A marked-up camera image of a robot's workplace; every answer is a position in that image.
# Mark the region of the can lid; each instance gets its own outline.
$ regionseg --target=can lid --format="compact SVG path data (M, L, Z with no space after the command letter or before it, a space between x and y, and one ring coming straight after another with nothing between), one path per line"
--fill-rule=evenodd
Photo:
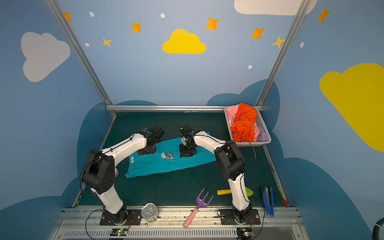
M151 219L156 215L157 207L154 203L147 203L141 210L141 217L144 219Z

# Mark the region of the yellow handle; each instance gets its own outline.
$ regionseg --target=yellow handle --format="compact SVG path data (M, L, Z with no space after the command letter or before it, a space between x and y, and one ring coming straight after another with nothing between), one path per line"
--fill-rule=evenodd
M231 190L226 189L226 190L217 190L217 195L224 195L224 194L230 194Z

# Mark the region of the pink cloth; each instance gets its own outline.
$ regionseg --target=pink cloth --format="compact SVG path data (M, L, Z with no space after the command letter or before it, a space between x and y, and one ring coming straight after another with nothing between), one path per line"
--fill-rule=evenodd
M234 106L230 106L229 108L227 108L227 116L228 116L229 126L232 126L233 120L235 119L235 115L236 115L238 109L239 109L239 104L234 105ZM255 139L253 141L257 142L256 140L257 140L257 137L260 134L260 130L257 127L256 123L253 125L253 128L255 129Z

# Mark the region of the white cloud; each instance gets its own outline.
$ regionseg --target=white cloud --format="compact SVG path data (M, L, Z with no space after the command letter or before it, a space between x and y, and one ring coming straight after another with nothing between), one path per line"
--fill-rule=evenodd
M317 0L311 0L308 14ZM235 10L242 14L296 15L301 0L235 0Z
M22 36L22 51L26 58L24 75L31 82L41 81L70 56L66 42L58 41L49 33L28 32Z

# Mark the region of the yellow cloud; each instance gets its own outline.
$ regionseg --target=yellow cloud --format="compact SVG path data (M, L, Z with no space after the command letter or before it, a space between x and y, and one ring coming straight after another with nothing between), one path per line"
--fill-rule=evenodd
M384 67L363 63L329 72L320 88L364 142L384 152Z
M166 53L199 54L203 53L206 48L196 34L184 29L175 30L170 35L169 41L163 43L163 51Z

